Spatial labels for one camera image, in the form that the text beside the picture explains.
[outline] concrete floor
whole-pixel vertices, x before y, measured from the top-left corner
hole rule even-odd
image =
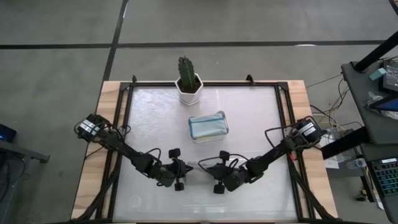
[[[0,45],[111,43],[121,3],[0,0]],[[398,17],[386,0],[130,0],[119,42],[380,40],[397,29]],[[251,74],[309,86],[375,47],[118,49],[110,80],[130,80],[132,74],[139,80],[175,80],[178,56],[187,55],[204,80]],[[48,164],[31,163],[14,223],[70,218],[86,149],[72,128],[95,110],[108,54],[109,49],[0,50],[0,123],[18,131],[19,145],[51,155]],[[308,88],[311,104],[329,108],[339,80]],[[351,95],[335,118],[361,121]],[[388,223],[375,204],[353,200],[359,178],[330,184],[340,218]]]

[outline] computer monitor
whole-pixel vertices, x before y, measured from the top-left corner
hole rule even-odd
[[[369,105],[369,108],[375,110],[397,111],[398,112],[398,94],[384,97]]]

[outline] hexagonal pot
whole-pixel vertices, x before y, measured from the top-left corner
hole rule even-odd
[[[175,81],[175,86],[177,87],[178,92],[180,93],[180,101],[181,101],[181,103],[183,103],[183,104],[185,104],[187,106],[194,105],[195,103],[198,103],[199,100],[200,100],[200,94],[201,94],[201,90],[203,88],[203,83],[201,82],[201,79],[200,79],[198,74],[195,73],[195,77],[200,82],[200,87],[196,91],[196,93],[184,93],[184,92],[182,92],[180,90],[180,87],[178,86],[178,83],[179,83],[181,78],[178,78],[178,80]]]

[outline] white tabletop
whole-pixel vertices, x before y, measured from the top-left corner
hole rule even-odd
[[[227,137],[194,144],[188,116],[219,110],[226,115]],[[234,192],[226,190],[224,195],[213,193],[216,181],[197,167],[199,160],[218,156],[220,150],[251,158],[271,149],[264,130],[281,126],[274,87],[206,86],[200,102],[193,106],[179,102],[174,87],[135,88],[129,125],[132,130],[126,141],[135,150],[159,147],[160,159],[169,164],[168,150],[179,147],[180,158],[194,170],[186,176],[185,190],[176,192],[174,186],[157,187],[156,180],[140,174],[123,157],[114,221],[297,220],[285,156],[272,163],[257,182]],[[272,131],[269,137],[276,145],[282,133]],[[220,161],[206,163],[212,166]]]

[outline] wooden table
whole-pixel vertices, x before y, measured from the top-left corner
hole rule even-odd
[[[293,106],[295,119],[300,119],[305,116],[312,114],[310,109],[310,103],[308,101],[307,91],[303,81],[256,81],[256,82],[288,82],[290,99]],[[104,116],[106,119],[112,121],[115,113],[116,101],[119,93],[119,86],[121,82],[104,82],[99,98],[97,107],[97,113]],[[124,109],[126,106],[126,96],[123,98],[121,108],[121,118],[124,115]],[[287,110],[287,104],[282,97],[282,104],[285,112],[285,119],[287,124],[290,123],[289,114]],[[121,125],[123,119],[119,120],[118,126]],[[87,154],[93,152],[100,146],[98,144],[91,143],[88,146]],[[90,156],[89,159],[83,164],[81,172],[80,183],[76,194],[75,204],[72,211],[72,218],[79,217],[87,208],[87,206],[93,201],[96,194],[100,191],[101,181],[103,177],[104,163],[106,160],[107,150],[100,150],[97,153]],[[325,163],[322,158],[322,153],[318,149],[307,149],[303,152],[303,158],[305,163],[305,169],[308,176],[308,181],[312,192],[315,194],[319,202],[326,208],[326,210],[337,217],[337,211],[335,202],[333,200],[332,192],[329,185],[328,175],[326,173]],[[300,201],[303,208],[304,217],[308,217],[308,211],[306,209],[305,197],[300,191]],[[109,205],[110,190],[104,200],[103,216],[107,215]]]

